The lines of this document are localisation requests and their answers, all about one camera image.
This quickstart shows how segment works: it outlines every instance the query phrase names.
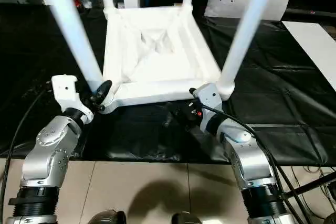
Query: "table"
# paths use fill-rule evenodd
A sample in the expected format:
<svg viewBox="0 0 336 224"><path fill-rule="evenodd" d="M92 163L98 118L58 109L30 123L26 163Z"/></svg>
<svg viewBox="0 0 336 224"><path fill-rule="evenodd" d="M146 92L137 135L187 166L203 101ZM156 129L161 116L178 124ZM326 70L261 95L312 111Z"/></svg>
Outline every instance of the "table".
<svg viewBox="0 0 336 224"><path fill-rule="evenodd" d="M81 18L102 68L103 12L93 9ZM196 21L222 66L238 20L200 17ZM0 79L6 91L0 98L0 153L5 156L18 121L52 75L77 75L78 90L86 83L47 7L2 5L0 37ZM280 165L335 166L336 95L309 56L284 24L262 22L224 108L258 131ZM19 133L14 156L25 157L37 132L59 112L59 105L47 93ZM185 132L165 103L147 104L97 114L73 158L227 163L220 151L209 155L213 144Z"/></svg>

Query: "electrical cable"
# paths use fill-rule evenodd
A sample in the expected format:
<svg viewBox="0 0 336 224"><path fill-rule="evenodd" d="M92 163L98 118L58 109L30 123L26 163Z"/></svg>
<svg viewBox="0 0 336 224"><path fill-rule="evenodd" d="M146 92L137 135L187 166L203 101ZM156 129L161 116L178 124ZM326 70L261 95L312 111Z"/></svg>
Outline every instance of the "electrical cable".
<svg viewBox="0 0 336 224"><path fill-rule="evenodd" d="M272 153L268 150L268 148L264 145L264 143L261 141L260 137L258 136L258 134L255 132L254 129L252 129L250 126L248 126L247 124L243 123L242 121L240 121L239 119L235 118L234 116L231 116L223 111L220 111L220 110L217 110L217 109L213 109L209 106L206 106L204 104L201 103L201 106L202 108L204 109L207 109L209 111L212 111L212 112L215 112L215 113L218 113L218 114L222 114L228 118L230 118L231 120L235 121L236 123L240 124L241 126L245 127L249 132L250 134L252 134L256 140L257 140L257 143L259 144L259 146L261 147L261 149L265 152L265 154L267 155L269 161L270 161L270 166L272 167L272 170L273 170L273 173L274 173L274 177L276 179L276 182L278 184L278 187L279 187L279 191L281 192L282 195L284 195L285 191L283 189L283 186L282 186L282 183L281 183L281 180L280 180L280 177L279 177L279 174L278 174L278 171L277 171L277 168L279 169L282 177L284 178L286 184L288 185L288 187L290 188L290 190L293 191L293 194L294 194L294 198L296 200L296 202L298 203L298 206L300 207L300 210L307 222L307 224L312 224L307 212L306 212L306 209L304 208L301 200L299 199L297 193L295 192L294 190L294 187L293 185L291 184L291 182L289 181L287 175L285 174L285 172L282 170L281 166L277 165L276 164L276 160L275 158L273 157ZM291 203L289 202L289 200L286 198L286 197L283 197L282 198L284 200L284 202L286 203L287 207L289 208L289 210L291 211L291 213L293 214L293 216L295 217L295 219L300 223L302 224L303 221L301 220L301 218L299 217L299 215L297 214L297 212L294 210L294 207L291 205Z"/></svg>
<svg viewBox="0 0 336 224"><path fill-rule="evenodd" d="M7 179L8 179L9 165L11 164L12 153L13 153L13 150L14 150L15 140L16 140L17 134L18 134L24 120L27 118L28 114L30 113L31 109L33 108L35 103L40 99L40 97L45 92L46 92L46 89L43 89L40 92L40 94L37 97L35 97L34 101L31 103L31 105L27 109L26 113L21 118L21 120L20 120L20 122L19 122L19 124L16 128L15 134L12 138L12 142L11 142L11 145L10 145L9 150L8 150L8 155L7 155L7 159L6 159L6 165L5 165L4 175L3 175L3 180L2 180L2 186L1 186L1 191L0 191L0 224L3 223L4 200L5 200L5 192L6 192L6 185L7 185Z"/></svg>
<svg viewBox="0 0 336 224"><path fill-rule="evenodd" d="M318 167L317 168L317 170L310 170L310 168L309 168L310 166L307 166L307 169L306 169L306 167L305 166L303 166L303 169L307 172L307 173L317 173L320 169L321 169L321 167Z"/></svg>
<svg viewBox="0 0 336 224"><path fill-rule="evenodd" d="M320 178L324 177L324 172L322 170L320 170ZM326 198L328 199L330 205L331 205L331 208L333 209L334 212L336 212L336 208L334 206L334 201L330 198L330 195L328 193L328 188L326 186L326 184L320 186L321 188L321 191L323 192L323 194L326 196Z"/></svg>
<svg viewBox="0 0 336 224"><path fill-rule="evenodd" d="M298 180L298 178L297 178L297 176L296 176L296 174L295 174L295 172L294 172L293 166L291 166L290 168L291 168L291 170L292 170L292 173L293 173L293 176L294 176L294 179L295 179L296 183L298 184L298 186L301 186L300 183L299 183L299 180ZM319 219L325 220L324 217L319 216L317 213L315 213L313 210L311 210L311 208L310 208L310 207L308 206L308 204L307 204L307 201L306 201L306 199L305 199L305 196L304 196L303 194L301 194L301 196L302 196L303 202L304 202L304 204L306 205L306 208L308 209L308 211L310 212L310 214L311 214L312 216L315 216L315 217L319 218Z"/></svg>

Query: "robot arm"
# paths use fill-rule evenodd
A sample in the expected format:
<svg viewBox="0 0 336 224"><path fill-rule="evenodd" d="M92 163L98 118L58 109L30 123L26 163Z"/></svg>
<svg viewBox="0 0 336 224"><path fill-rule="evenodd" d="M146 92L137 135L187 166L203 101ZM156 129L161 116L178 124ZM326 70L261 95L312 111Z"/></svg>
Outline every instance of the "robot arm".
<svg viewBox="0 0 336 224"><path fill-rule="evenodd" d="M191 93L196 103L223 111L216 85L209 83L191 89ZM268 159L254 136L232 119L203 106L196 105L194 114L202 117L201 131L211 133L223 144L249 214L248 223L294 224L280 197Z"/></svg>
<svg viewBox="0 0 336 224"><path fill-rule="evenodd" d="M20 190L9 204L15 206L7 224L57 223L59 189L63 184L70 154L77 146L83 126L90 123L112 82L104 82L95 94L83 100L76 93L74 76L54 76L52 87L62 115L58 115L36 137L33 150L23 164Z"/></svg>

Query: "white panel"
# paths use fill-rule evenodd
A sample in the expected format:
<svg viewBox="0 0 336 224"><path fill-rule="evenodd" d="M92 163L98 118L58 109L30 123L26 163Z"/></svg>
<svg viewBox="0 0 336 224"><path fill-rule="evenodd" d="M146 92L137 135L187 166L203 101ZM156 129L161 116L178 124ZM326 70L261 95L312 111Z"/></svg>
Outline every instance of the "white panel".
<svg viewBox="0 0 336 224"><path fill-rule="evenodd" d="M336 90L336 42L315 23L283 22L288 31Z"/></svg>

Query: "black tablecloth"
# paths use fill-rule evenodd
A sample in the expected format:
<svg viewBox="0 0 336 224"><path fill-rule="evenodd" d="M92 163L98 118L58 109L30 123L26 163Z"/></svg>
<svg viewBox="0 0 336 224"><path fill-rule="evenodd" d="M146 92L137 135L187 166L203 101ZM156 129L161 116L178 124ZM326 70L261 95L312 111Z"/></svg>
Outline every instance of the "black tablecloth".
<svg viewBox="0 0 336 224"><path fill-rule="evenodd" d="M102 68L107 24L103 12L91 10L81 18ZM239 20L196 21L222 67ZM0 39L0 152L5 156L18 122L51 76L74 74L77 90L87 85L48 7L0 5ZM282 23L261 22L224 107L254 126L281 165L336 166L335 91ZM52 93L46 93L24 122L14 156L24 157L38 131L59 113ZM146 104L97 114L74 158L226 163L220 150L209 156L212 143L185 132L165 103Z"/></svg>

